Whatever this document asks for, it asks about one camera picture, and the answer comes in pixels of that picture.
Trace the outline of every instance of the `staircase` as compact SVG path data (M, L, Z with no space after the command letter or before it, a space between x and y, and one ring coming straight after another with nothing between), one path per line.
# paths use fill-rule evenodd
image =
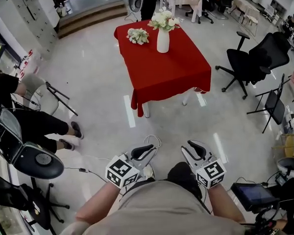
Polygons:
M127 9L124 1L102 5L68 19L62 18L59 24L58 37L61 39L94 24L126 15Z

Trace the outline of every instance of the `white vase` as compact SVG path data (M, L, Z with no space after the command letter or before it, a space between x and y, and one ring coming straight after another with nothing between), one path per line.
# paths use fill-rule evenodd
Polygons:
M160 53L166 53L169 50L170 37L169 32L162 28L159 28L158 39L157 39L157 51Z

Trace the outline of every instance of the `small screen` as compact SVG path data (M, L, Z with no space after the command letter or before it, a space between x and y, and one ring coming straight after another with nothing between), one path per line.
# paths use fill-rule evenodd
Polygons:
M273 196L261 185L255 185L253 187L248 186L240 186L241 191L244 195L250 200L261 200L261 199L268 199L272 198Z

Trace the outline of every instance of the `red tablecloth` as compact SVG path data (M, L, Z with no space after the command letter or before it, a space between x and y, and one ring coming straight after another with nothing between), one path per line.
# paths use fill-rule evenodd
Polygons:
M144 114L142 104L148 101L163 100L192 87L210 91L211 67L184 30L170 31L169 51L159 53L158 30L147 26L148 22L122 25L114 32L134 87L131 107L138 108L139 117ZM126 37L130 28L146 30L149 43L131 43Z

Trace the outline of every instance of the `flower arrangement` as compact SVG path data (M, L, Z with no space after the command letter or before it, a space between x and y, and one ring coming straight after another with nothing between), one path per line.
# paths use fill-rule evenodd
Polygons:
M155 13L148 26L152 26L153 29L163 29L171 31L175 28L179 28L177 24L180 24L183 20L181 18L175 18L172 16L172 12L167 10L166 7L159 9L159 13Z
M127 31L127 38L129 38L129 40L134 44L142 45L143 43L149 43L148 37L149 37L148 32L142 28L140 29L130 28Z

